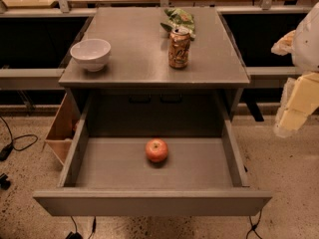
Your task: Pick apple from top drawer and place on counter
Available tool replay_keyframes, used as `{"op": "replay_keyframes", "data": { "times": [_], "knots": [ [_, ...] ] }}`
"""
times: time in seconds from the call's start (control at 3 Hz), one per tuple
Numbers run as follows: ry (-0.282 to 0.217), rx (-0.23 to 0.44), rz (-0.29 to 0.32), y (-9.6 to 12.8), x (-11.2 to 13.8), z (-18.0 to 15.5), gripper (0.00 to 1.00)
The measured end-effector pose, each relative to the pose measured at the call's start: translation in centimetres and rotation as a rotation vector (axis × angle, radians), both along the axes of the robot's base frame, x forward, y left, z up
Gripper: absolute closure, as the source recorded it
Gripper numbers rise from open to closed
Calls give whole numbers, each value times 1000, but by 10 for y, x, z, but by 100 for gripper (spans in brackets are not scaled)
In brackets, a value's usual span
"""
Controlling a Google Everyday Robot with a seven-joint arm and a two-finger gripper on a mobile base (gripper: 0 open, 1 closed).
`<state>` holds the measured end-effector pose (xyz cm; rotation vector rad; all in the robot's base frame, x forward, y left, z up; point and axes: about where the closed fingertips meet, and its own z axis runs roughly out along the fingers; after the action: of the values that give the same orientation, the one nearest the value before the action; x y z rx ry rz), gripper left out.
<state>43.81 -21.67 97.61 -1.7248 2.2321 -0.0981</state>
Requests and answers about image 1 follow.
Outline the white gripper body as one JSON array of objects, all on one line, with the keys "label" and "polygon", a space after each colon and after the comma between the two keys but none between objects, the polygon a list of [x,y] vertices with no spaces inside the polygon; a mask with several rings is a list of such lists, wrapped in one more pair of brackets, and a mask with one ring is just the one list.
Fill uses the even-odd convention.
[{"label": "white gripper body", "polygon": [[292,42],[292,62],[303,71],[319,71],[319,3],[296,28]]}]

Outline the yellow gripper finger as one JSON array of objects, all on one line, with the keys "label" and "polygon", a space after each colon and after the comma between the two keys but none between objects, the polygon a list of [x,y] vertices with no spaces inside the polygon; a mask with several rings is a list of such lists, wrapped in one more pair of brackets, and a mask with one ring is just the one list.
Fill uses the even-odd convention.
[{"label": "yellow gripper finger", "polygon": [[284,85],[274,133],[288,137],[297,132],[319,108],[319,74],[308,73],[289,78]]},{"label": "yellow gripper finger", "polygon": [[271,52],[275,55],[285,56],[292,51],[292,43],[295,31],[290,31],[280,38],[271,48]]}]

